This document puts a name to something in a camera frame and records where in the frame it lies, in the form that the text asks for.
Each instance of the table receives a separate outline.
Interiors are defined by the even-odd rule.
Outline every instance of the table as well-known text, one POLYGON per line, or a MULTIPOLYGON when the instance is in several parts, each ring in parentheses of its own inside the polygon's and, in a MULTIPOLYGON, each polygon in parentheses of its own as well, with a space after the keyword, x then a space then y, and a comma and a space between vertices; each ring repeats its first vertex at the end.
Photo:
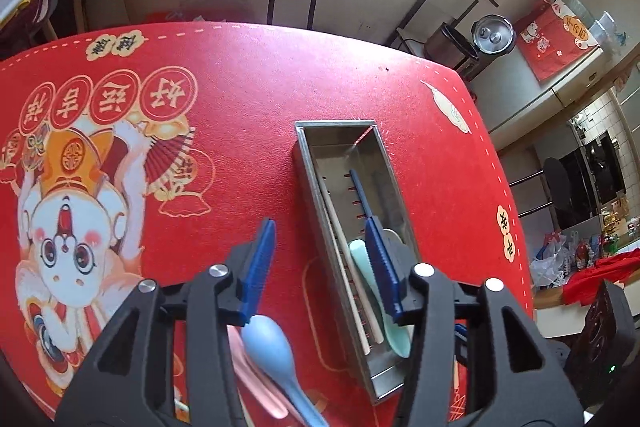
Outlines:
MULTIPOLYGON (((500 277, 532 311, 507 179, 445 67, 305 30, 162 23, 34 48, 0 63, 0 86, 0 348, 49 415, 141 276, 190 279, 268 216, 260 312, 289 337, 302 387, 333 427, 390 424, 396 400, 373 409, 335 342, 296 120, 376 120, 421 256, 452 279, 500 277)), ((246 402, 260 427, 293 422, 246 402)))

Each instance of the cartoon eye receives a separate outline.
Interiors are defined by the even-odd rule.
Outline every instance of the cartoon eye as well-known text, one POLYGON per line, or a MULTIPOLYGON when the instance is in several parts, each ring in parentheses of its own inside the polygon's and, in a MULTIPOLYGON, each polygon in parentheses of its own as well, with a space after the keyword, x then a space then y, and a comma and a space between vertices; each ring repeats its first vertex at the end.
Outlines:
POLYGON ((74 264, 78 271, 84 275, 88 275, 94 269, 94 252, 88 245, 80 243, 74 252, 74 264))
POLYGON ((42 247, 40 248, 40 257, 42 258, 42 262, 45 266, 51 268, 58 259, 58 254, 56 252, 56 245, 53 244, 53 241, 50 239, 45 239, 42 242, 42 247))

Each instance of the tiled wall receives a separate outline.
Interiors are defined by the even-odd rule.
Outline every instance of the tiled wall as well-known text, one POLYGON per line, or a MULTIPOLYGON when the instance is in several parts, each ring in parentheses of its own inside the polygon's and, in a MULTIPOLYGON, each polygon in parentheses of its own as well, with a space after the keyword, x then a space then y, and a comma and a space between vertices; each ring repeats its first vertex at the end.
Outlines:
POLYGON ((625 181, 626 197, 629 202, 630 216, 640 216, 640 184, 638 181, 638 170, 634 163, 631 146, 622 127, 620 117, 616 112, 614 102, 611 100, 609 91, 595 100, 585 108, 587 120, 582 122, 581 127, 585 133, 585 143, 595 140, 605 131, 609 131, 609 136, 613 140, 618 139, 620 149, 618 158, 622 176, 625 181))

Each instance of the red cloth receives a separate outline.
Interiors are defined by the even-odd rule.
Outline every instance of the red cloth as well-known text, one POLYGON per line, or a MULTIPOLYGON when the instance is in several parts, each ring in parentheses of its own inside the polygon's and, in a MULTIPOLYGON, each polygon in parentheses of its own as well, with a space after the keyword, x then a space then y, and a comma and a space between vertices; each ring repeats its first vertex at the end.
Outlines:
POLYGON ((515 25, 516 44, 542 82, 576 61, 597 42, 561 0, 541 0, 515 25))
POLYGON ((562 287, 562 300, 564 304, 579 301, 582 306, 587 306, 594 301, 600 282, 603 280, 625 282, 638 268, 640 268, 640 248, 606 259, 598 259, 591 268, 572 275, 569 282, 562 287))

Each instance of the cartoon ear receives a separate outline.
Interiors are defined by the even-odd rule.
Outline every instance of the cartoon ear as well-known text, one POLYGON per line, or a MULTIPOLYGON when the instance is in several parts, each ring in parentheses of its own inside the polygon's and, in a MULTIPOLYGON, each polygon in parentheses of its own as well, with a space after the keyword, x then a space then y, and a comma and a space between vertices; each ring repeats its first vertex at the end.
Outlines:
POLYGON ((104 183, 96 198, 111 220, 111 246, 124 237, 127 228, 127 205, 113 185, 104 183))
POLYGON ((24 206, 22 207, 22 225, 24 230, 27 231, 29 237, 31 237, 31 233, 29 230, 29 225, 31 223, 31 217, 33 217, 33 212, 38 206, 38 203, 42 201, 42 194, 40 193, 40 181, 37 181, 31 190, 29 191, 29 195, 24 200, 24 206))

